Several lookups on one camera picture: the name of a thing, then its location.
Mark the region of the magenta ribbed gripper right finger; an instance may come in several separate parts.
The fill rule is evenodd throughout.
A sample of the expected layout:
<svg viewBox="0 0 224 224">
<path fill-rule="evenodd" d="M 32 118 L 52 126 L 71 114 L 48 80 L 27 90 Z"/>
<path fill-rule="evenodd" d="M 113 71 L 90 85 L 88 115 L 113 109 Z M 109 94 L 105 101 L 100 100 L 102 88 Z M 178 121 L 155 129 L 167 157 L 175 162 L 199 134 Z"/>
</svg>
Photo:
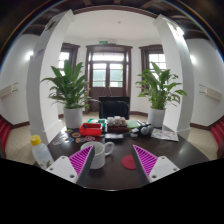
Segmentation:
<svg viewBox="0 0 224 224">
<path fill-rule="evenodd" d="M 152 183 L 179 171 L 166 156 L 157 157 L 140 146 L 133 146 L 132 155 L 143 183 Z"/>
</svg>

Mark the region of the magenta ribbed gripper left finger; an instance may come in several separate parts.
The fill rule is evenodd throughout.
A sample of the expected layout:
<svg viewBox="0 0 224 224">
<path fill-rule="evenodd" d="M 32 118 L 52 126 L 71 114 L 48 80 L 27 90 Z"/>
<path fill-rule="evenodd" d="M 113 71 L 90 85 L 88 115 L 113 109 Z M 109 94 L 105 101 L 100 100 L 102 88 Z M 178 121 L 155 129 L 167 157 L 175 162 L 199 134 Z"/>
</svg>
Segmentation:
<svg viewBox="0 0 224 224">
<path fill-rule="evenodd" d="M 88 146 L 69 157 L 59 157 L 47 171 L 72 183 L 85 183 L 94 155 L 94 146 Z"/>
</svg>

